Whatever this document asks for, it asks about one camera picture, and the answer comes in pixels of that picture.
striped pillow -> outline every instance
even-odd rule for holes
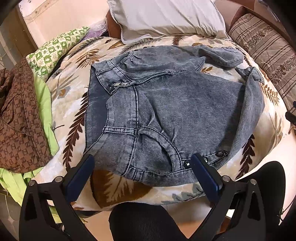
[[[229,35],[266,72],[291,111],[296,100],[296,53],[289,43],[250,13],[232,26]]]

gray denim garment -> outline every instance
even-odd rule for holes
[[[243,58],[230,47],[158,46],[93,64],[85,126],[96,168],[151,186],[196,182],[187,165],[194,153],[219,169],[257,125],[263,79],[254,67],[237,68],[245,85],[200,69],[205,61],[235,67]],[[103,129],[99,86],[107,101]]]

green checkered pillow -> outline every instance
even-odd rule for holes
[[[73,29],[46,42],[35,53],[29,54],[26,59],[38,77],[47,81],[48,76],[59,59],[87,34],[89,27]]]

bedspread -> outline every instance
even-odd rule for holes
[[[64,176],[69,168],[76,166],[83,156],[86,145],[84,125],[91,64],[147,46],[201,44],[209,47],[238,48],[244,54],[244,62],[238,67],[244,69],[254,66],[260,69],[253,59],[234,42],[199,35],[144,39],[129,45],[124,45],[119,39],[98,37],[85,40],[75,46],[61,63],[60,69],[46,83],[52,95],[54,134],[60,149],[35,177],[35,180],[38,183],[51,182],[58,175]],[[205,64],[201,71],[232,81],[244,81],[234,68]],[[260,84],[260,87],[264,96],[265,109],[245,145],[218,170],[221,175],[228,175],[233,180],[257,166],[290,131],[290,123],[285,119],[286,107],[283,100],[273,84],[265,77],[266,74],[262,71],[261,74],[264,84]],[[150,187],[109,171],[95,170],[72,206],[78,210],[109,210],[114,205],[126,201],[169,204],[191,200],[202,195],[203,191],[199,183]]]

black pants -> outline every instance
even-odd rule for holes
[[[260,188],[266,216],[266,231],[273,232],[279,225],[278,214],[284,203],[284,169],[279,162],[269,162],[240,181],[247,182],[251,178],[257,180]],[[109,223],[114,241],[188,240],[162,206],[122,203],[112,210]]]

